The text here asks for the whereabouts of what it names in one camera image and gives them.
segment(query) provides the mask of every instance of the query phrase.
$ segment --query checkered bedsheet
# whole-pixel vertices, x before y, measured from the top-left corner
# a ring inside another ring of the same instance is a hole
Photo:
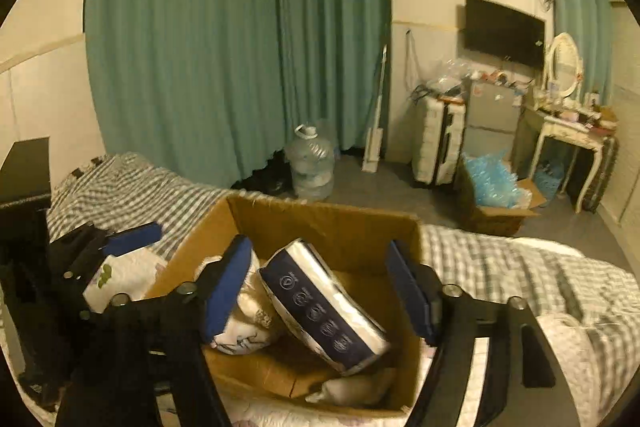
[[[55,188],[48,217],[52,240],[88,221],[118,231],[155,220],[163,237],[153,249],[170,259],[210,206],[230,192],[191,183],[133,153],[99,160]],[[609,411],[640,363],[640,291],[631,274],[502,237],[432,225],[423,226],[422,237],[425,261],[443,283],[490,301],[521,295],[536,315],[562,312],[578,319],[598,360],[600,414]]]

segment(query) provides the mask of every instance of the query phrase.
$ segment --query flat mop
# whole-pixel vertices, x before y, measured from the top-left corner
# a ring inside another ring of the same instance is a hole
[[[376,113],[373,119],[373,127],[367,131],[367,144],[362,159],[363,172],[377,172],[380,160],[380,148],[382,147],[382,127],[380,127],[380,113],[382,111],[382,91],[385,84],[386,44],[382,48],[382,64],[380,67],[380,83],[378,85],[378,101]]]

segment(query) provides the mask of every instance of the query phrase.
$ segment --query white mirror frame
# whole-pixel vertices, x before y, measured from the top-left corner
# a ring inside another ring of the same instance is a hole
[[[575,65],[574,83],[567,89],[560,91],[558,95],[561,98],[566,98],[572,92],[574,92],[576,87],[578,87],[578,95],[576,97],[576,100],[580,102],[580,90],[579,90],[578,84],[582,79],[582,59],[580,58],[580,52],[578,51],[578,46],[575,45],[575,42],[572,39],[572,36],[569,35],[568,33],[560,33],[559,35],[556,35],[556,38],[551,43],[551,47],[549,48],[549,51],[547,52],[545,57],[545,68],[542,73],[542,87],[543,89],[548,89],[547,87],[548,81],[549,81],[549,78],[551,77],[551,74],[552,74],[551,72],[554,70],[554,55],[556,54],[556,49],[561,45],[567,45],[573,49],[574,55],[576,57],[576,65]]]

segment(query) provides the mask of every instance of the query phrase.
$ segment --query curtain fold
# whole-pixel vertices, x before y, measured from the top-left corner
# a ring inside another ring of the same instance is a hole
[[[609,0],[555,0],[556,34],[569,33],[584,61],[582,94],[610,97],[611,6]]]
[[[342,149],[364,144],[390,11],[390,0],[277,0],[289,132],[326,118]]]
[[[108,152],[230,186],[285,144],[276,0],[85,0]]]

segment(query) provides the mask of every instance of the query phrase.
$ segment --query white pillow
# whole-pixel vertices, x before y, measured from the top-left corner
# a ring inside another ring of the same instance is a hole
[[[384,330],[347,295],[310,244],[297,239],[278,250],[260,276],[289,331],[343,376],[388,349]]]
[[[165,267],[166,261],[147,247],[118,257],[108,255],[82,295],[96,313],[102,313],[117,293],[140,301]]]
[[[209,263],[216,263],[222,257],[207,257],[195,272],[195,279]],[[251,264],[244,278],[238,303],[231,310],[225,330],[211,341],[211,347],[228,355],[246,355],[261,347],[268,346],[284,333],[285,327],[271,304],[260,276],[260,262],[254,251]]]

